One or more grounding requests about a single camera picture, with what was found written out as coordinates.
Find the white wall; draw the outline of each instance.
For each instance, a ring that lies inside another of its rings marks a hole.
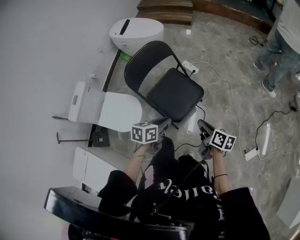
[[[68,112],[88,73],[103,85],[116,54],[109,28],[138,2],[0,0],[0,239],[60,239],[63,223],[43,205],[49,188],[79,184],[80,144],[58,145],[55,134],[86,138],[90,125],[51,116]]]

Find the electrical outlet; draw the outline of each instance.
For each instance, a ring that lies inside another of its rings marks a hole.
[[[258,155],[258,151],[256,150],[256,148],[253,148],[250,152],[247,152],[245,154],[245,158],[247,161],[249,161],[250,159],[254,158],[256,155]]]
[[[186,60],[182,63],[182,65],[190,72],[193,72],[195,70],[194,74],[197,74],[199,72],[198,68],[196,68],[193,64],[189,63]]]

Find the leg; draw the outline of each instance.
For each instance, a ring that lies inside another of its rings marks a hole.
[[[292,67],[300,61],[300,54],[295,52],[284,40],[282,42],[282,53],[277,65],[270,71],[263,81],[265,88],[273,91],[280,79]]]
[[[188,165],[191,167],[196,166],[196,164],[198,163],[195,159],[193,159],[191,156],[188,156],[188,155],[183,155],[183,156],[179,157],[178,162],[180,164]]]
[[[169,178],[172,169],[177,169],[177,166],[178,162],[174,157],[173,141],[168,137],[164,137],[164,140],[162,141],[162,148],[152,158],[149,166],[145,170],[144,175],[141,178],[138,191],[142,191],[149,185],[149,183],[145,182],[147,179],[153,179],[154,183],[166,180]]]
[[[276,30],[268,44],[264,47],[261,54],[259,54],[258,58],[254,62],[255,66],[259,69],[268,68],[271,56],[282,49],[282,41],[284,41],[284,39],[278,30]]]

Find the white sneaker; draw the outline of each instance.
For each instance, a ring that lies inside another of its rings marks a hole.
[[[188,156],[188,157],[190,157],[190,158],[194,158],[195,152],[189,151],[189,152],[186,153],[186,156]]]
[[[255,65],[255,63],[254,63],[254,62],[253,62],[252,64],[253,64],[253,66],[254,66],[255,68],[258,68],[258,66],[257,66],[257,65]]]
[[[267,90],[263,82],[262,82],[262,87],[266,90],[266,92],[269,94],[271,98],[276,98],[276,93],[274,91],[270,92],[269,90]]]

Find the wire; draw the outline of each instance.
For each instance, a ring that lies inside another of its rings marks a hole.
[[[184,144],[180,145],[178,148],[181,148],[183,145],[189,145],[189,146],[192,146],[194,148],[199,148],[201,146],[201,144],[199,146],[194,146],[194,145],[191,145],[189,143],[184,143]]]
[[[134,151],[134,153],[136,152],[136,150],[137,150],[137,143],[136,143],[136,145],[135,145],[135,151]]]
[[[203,108],[199,107],[203,112],[204,112],[204,118],[203,118],[203,121],[205,121],[205,111],[203,110]]]
[[[258,147],[257,147],[257,143],[256,143],[256,138],[257,138],[257,133],[258,133],[258,129],[264,124],[264,122],[268,121],[270,119],[270,117],[274,114],[274,113],[283,113],[284,115],[288,115],[290,112],[299,112],[300,110],[297,110],[295,107],[292,106],[291,103],[289,103],[289,107],[290,107],[290,111],[288,111],[287,113],[285,112],[282,112],[282,111],[274,111],[269,117],[267,120],[263,121],[262,124],[257,128],[256,130],[256,136],[255,136],[255,144],[256,144],[256,150],[258,150]],[[290,152],[283,152],[282,150],[278,149],[274,152],[270,152],[267,156],[265,156],[264,158],[261,158],[261,156],[259,155],[258,153],[258,157],[260,160],[264,160],[266,159],[269,155],[273,154],[273,153],[276,153],[276,152],[281,152],[282,154],[286,155],[286,154],[289,154],[289,153],[292,153],[294,151],[296,151],[297,149],[299,149],[299,147],[293,149],[292,151]]]
[[[284,115],[288,115],[292,110],[288,111],[287,113],[285,112],[282,112],[282,111],[274,111],[272,112],[272,114],[268,117],[268,119],[266,119],[265,121],[263,121],[261,123],[261,125],[259,125],[259,127],[256,129],[256,135],[255,135],[255,145],[256,145],[256,150],[258,150],[258,146],[257,146],[257,142],[256,142],[256,139],[257,139],[257,135],[258,135],[258,129],[267,121],[270,120],[270,118],[274,115],[274,113],[283,113]]]
[[[262,43],[260,43],[260,42],[258,41],[258,39],[257,39],[256,36],[252,36],[252,37],[249,38],[249,41],[250,41],[250,43],[252,43],[254,46],[256,46],[257,44],[259,44],[260,46],[263,47],[263,44],[264,44],[265,42],[267,42],[268,40],[264,40]]]
[[[209,64],[208,62],[205,62],[205,61],[199,61],[199,62],[192,62],[192,64],[195,64],[195,63],[206,63],[207,65],[209,65],[212,69],[215,70],[215,72],[221,76],[222,78],[224,78],[228,83],[229,83],[229,87],[230,87],[230,96],[231,96],[231,102],[232,102],[232,105],[235,109],[235,112],[236,112],[236,115],[238,117],[238,120],[239,120],[239,134],[238,134],[238,140],[239,140],[239,148],[240,148],[240,117],[239,117],[239,114],[238,114],[238,111],[236,110],[236,107],[235,107],[235,104],[234,104],[234,101],[233,101],[233,89],[232,89],[232,86],[231,86],[231,83],[230,81],[228,81],[223,75],[221,75],[211,64]],[[243,155],[242,155],[242,150],[240,148],[240,156],[242,157],[242,159],[246,159]]]

